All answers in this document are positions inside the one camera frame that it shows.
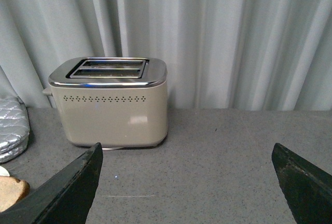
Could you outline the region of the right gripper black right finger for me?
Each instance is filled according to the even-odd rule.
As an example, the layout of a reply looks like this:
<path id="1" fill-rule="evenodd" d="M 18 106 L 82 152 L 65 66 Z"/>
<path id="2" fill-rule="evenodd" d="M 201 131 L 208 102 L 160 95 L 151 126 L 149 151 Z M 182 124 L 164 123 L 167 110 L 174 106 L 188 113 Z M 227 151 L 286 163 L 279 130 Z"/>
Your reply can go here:
<path id="1" fill-rule="evenodd" d="M 276 143 L 271 155 L 296 223 L 331 223 L 331 175 Z"/>

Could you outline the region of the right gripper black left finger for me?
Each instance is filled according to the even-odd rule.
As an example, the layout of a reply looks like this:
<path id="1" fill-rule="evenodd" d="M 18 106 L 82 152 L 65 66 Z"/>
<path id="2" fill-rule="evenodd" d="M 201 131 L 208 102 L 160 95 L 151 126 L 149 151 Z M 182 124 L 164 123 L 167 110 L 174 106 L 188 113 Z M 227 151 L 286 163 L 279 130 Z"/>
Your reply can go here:
<path id="1" fill-rule="evenodd" d="M 96 143 L 20 202 L 1 213 L 1 223 L 85 223 L 103 163 Z"/>

